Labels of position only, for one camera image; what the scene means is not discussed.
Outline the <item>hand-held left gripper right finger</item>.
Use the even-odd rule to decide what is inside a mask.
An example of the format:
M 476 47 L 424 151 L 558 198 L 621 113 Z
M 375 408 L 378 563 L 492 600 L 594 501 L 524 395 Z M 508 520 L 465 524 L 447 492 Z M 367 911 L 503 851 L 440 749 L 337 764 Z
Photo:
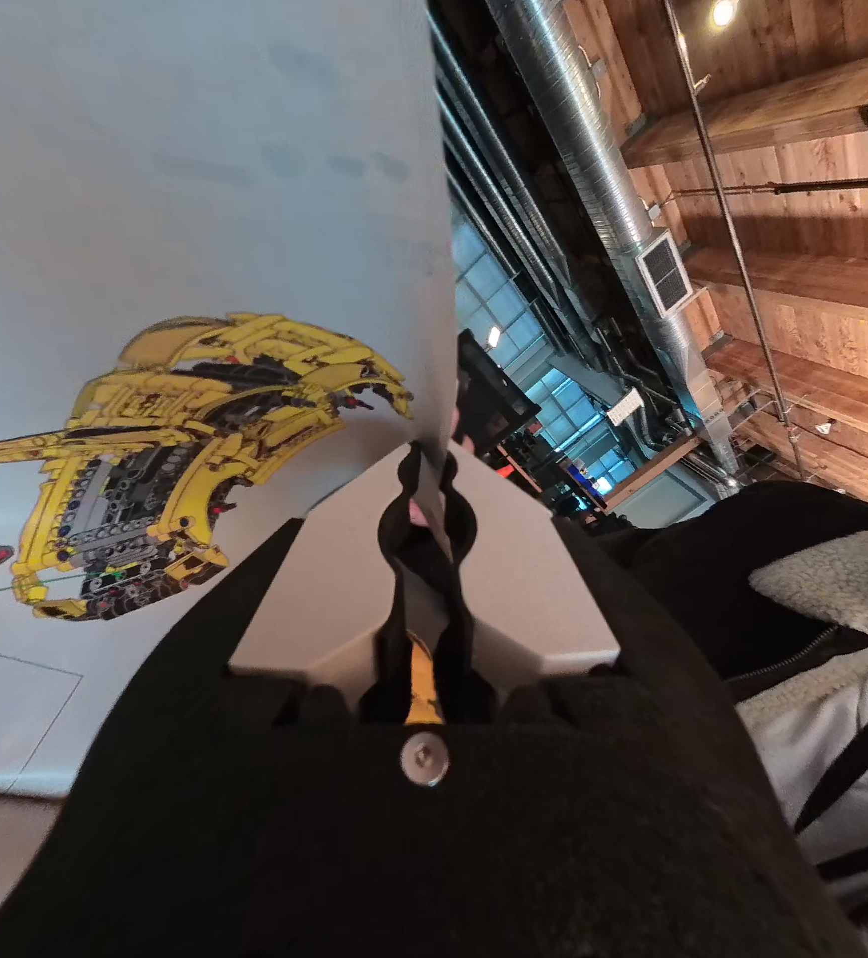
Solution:
M 550 512 L 455 442 L 441 492 L 450 546 L 445 720 L 488 722 L 517 688 L 613 666 L 619 641 Z

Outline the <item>building instruction booklet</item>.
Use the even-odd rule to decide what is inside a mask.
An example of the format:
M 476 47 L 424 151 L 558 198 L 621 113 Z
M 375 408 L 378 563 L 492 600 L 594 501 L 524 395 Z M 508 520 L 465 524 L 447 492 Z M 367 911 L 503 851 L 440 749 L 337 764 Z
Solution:
M 426 2 L 0 2 L 0 794 L 287 519 L 446 437 Z

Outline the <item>black mesh office chair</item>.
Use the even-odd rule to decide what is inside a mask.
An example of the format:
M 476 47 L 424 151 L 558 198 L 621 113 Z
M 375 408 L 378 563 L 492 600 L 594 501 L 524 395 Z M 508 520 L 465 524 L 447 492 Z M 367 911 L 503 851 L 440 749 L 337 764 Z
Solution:
M 536 419 L 540 405 L 496 365 L 470 330 L 457 338 L 459 422 L 455 440 L 470 439 L 483 458 L 517 430 Z

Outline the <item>white air vent grille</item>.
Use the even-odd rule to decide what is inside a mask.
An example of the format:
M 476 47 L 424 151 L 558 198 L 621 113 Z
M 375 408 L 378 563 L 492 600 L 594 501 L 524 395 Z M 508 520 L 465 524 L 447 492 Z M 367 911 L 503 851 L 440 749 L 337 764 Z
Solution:
M 634 264 L 660 316 L 676 313 L 689 303 L 692 283 L 670 230 L 656 232 L 634 257 Z

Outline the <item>silver ventilation duct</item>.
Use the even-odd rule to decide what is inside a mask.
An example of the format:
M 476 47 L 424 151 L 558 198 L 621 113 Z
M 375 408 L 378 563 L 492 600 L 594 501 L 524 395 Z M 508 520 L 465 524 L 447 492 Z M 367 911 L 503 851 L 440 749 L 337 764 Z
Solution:
M 638 267 L 637 258 L 664 232 L 653 227 L 643 207 L 563 3 L 499 1 L 488 6 L 685 413 L 719 465 L 735 474 L 728 416 L 691 326 L 681 308 L 654 300 Z

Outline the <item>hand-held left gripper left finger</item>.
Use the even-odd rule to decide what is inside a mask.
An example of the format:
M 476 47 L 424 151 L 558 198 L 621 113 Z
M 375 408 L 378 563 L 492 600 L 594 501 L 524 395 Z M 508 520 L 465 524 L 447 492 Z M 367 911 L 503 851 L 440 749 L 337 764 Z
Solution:
M 229 659 L 231 676 L 328 686 L 361 719 L 404 724 L 413 645 L 391 551 L 413 495 L 406 442 L 311 509 Z

